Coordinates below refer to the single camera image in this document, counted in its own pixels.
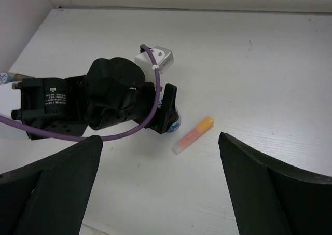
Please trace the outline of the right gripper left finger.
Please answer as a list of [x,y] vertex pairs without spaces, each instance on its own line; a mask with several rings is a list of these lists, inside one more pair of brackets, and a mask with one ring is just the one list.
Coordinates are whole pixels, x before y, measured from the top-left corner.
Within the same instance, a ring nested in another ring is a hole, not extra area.
[[79,234],[102,139],[91,136],[1,174],[1,234]]

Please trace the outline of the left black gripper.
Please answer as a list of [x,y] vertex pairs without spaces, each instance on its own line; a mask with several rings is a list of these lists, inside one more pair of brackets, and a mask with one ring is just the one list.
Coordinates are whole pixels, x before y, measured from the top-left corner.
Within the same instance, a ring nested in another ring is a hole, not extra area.
[[[19,89],[23,124],[72,136],[82,136],[87,127],[99,130],[144,119],[155,98],[141,68],[121,57],[96,59],[81,76],[23,79]],[[165,133],[176,94],[177,87],[167,83],[155,114],[159,134]]]

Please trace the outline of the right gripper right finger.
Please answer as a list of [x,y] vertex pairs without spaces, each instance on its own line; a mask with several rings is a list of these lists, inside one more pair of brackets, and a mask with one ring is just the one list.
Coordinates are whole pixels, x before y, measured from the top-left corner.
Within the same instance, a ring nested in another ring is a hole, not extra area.
[[239,234],[331,234],[331,177],[268,156],[227,133],[220,158]]

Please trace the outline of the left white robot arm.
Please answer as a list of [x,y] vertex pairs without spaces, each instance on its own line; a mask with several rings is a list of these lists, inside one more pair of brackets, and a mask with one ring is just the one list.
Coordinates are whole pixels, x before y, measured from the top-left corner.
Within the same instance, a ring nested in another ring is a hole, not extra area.
[[152,63],[138,65],[115,57],[93,61],[85,75],[13,80],[1,85],[1,115],[21,125],[62,136],[83,136],[127,121],[159,134],[176,131],[181,118],[177,88],[166,84],[156,94]]

